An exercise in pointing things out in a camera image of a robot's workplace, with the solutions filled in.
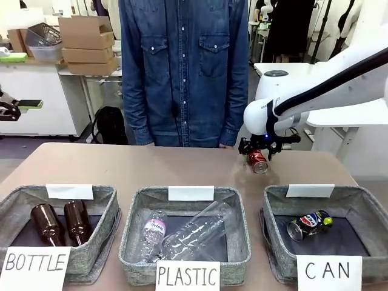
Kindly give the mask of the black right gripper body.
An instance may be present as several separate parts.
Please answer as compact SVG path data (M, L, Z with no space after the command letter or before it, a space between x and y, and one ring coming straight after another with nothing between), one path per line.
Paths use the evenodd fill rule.
M238 151L251 152L253 150L268 150L269 152L280 152L284 144L299 143L301 137L299 134L290 136L277 135L251 135L250 139L241 138Z

